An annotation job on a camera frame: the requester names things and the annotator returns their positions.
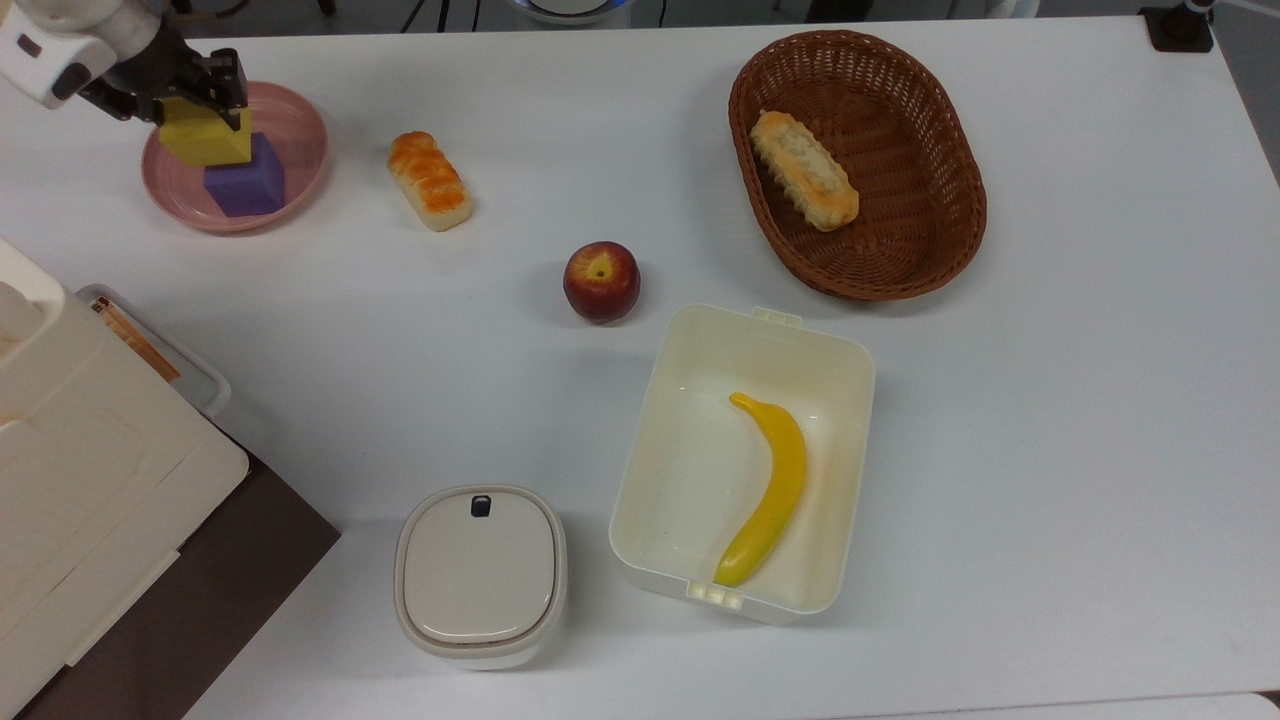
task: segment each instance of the wicker basket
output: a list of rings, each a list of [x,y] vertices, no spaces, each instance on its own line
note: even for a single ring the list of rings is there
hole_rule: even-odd
[[[861,211],[844,228],[809,227],[751,151],[763,110],[803,122],[849,173]],[[851,31],[785,37],[742,68],[728,104],[755,218],[809,287],[899,300],[946,284],[978,251],[987,193],[937,78],[897,47]]]

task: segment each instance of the pink bowl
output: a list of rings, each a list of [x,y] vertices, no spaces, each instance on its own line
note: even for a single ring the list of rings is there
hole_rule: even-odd
[[[291,215],[315,193],[329,160],[329,136],[320,113],[297,92],[270,82],[248,83],[248,105],[252,131],[266,133],[284,165],[284,208],[270,215],[228,218],[205,190],[205,169],[188,168],[160,145],[157,128],[142,149],[142,183],[161,210],[196,229],[229,233]]]

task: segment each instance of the bread roll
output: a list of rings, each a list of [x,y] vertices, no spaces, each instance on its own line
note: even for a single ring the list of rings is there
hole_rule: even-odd
[[[397,137],[387,169],[433,231],[447,231],[471,217],[471,195],[430,135],[415,131]]]
[[[858,217],[849,176],[803,123],[786,113],[760,113],[751,145],[806,223],[831,232]]]

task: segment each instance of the yellow sponge block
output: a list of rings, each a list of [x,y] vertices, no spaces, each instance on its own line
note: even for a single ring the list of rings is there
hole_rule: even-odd
[[[241,129],[233,131],[218,113],[180,97],[166,97],[160,145],[169,149],[186,165],[207,168],[248,163],[252,155],[252,118],[250,109],[241,110]]]

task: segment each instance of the banana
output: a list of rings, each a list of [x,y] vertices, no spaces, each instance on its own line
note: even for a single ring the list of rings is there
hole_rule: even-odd
[[[809,465],[804,436],[790,413],[741,392],[735,392],[728,400],[755,419],[755,424],[760,427],[764,439],[773,451],[769,487],[764,489],[764,497],[756,505],[755,512],[751,512],[746,524],[728,543],[716,568],[716,584],[732,588],[754,575],[764,559],[773,552],[773,546],[778,543],[782,530],[791,521],[796,503],[800,502]]]

